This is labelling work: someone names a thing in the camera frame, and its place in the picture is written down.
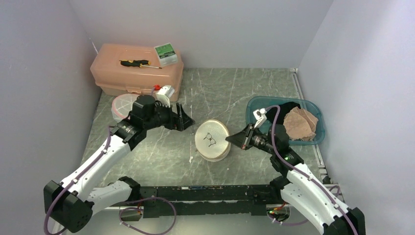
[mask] orange plastic toolbox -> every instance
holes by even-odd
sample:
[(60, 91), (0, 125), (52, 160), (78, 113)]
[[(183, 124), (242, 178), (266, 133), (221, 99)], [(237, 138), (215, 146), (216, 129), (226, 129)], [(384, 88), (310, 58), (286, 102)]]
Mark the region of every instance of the orange plastic toolbox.
[(120, 60), (148, 60), (152, 66), (157, 67), (160, 63), (153, 47), (104, 44), (93, 61), (91, 72), (95, 83), (106, 94), (150, 94), (154, 85), (171, 85), (174, 93), (170, 100), (177, 101), (184, 65), (179, 52), (175, 52), (178, 62), (162, 69), (125, 67), (120, 64)]

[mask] gray marble surface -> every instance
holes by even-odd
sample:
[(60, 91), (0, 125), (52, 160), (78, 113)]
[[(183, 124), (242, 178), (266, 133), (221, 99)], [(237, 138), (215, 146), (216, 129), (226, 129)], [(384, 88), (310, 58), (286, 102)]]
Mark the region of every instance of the gray marble surface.
[[(194, 133), (207, 119), (221, 121), (231, 134), (241, 131), (248, 101), (258, 95), (299, 97), (288, 69), (185, 69), (178, 101), (196, 124), (183, 132), (163, 127), (148, 131), (147, 138), (112, 167), (99, 187), (122, 176), (142, 186), (268, 184), (279, 175), (269, 154), (232, 146), (226, 158), (214, 163), (198, 154), (194, 142)], [(101, 95), (83, 162), (105, 141), (107, 126), (115, 124), (113, 99)], [(292, 148), (320, 178), (313, 147)]]

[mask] screwdriver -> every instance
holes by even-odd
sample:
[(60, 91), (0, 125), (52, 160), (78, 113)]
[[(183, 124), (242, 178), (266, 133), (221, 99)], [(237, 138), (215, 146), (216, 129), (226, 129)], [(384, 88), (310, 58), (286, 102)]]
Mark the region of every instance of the screwdriver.
[(162, 69), (162, 67), (150, 66), (150, 61), (148, 60), (120, 60), (121, 65), (126, 67), (149, 67), (155, 69)]

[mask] white plastic container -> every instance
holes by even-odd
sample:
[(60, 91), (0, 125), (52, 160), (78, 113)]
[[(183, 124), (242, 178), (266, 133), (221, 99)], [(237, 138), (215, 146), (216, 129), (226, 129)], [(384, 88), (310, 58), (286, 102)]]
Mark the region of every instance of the white plastic container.
[(138, 94), (122, 94), (113, 100), (111, 112), (115, 121), (119, 122), (128, 116), (137, 97)]
[(207, 120), (197, 129), (195, 144), (197, 151), (207, 161), (224, 159), (231, 150), (231, 143), (225, 140), (229, 130), (218, 120)]

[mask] black metal frame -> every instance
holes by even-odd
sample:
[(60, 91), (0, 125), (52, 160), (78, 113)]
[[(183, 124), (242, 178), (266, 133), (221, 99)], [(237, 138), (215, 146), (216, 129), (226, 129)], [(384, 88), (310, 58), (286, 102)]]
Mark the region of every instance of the black metal frame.
[[(266, 205), (282, 204), (273, 196), (270, 185), (226, 185), (226, 186), (164, 186), (141, 187), (142, 198), (152, 196), (165, 198), (176, 208), (177, 215), (236, 214), (266, 215)], [(125, 202), (114, 206), (127, 206)], [(170, 206), (162, 201), (143, 202), (144, 218), (173, 215)]]

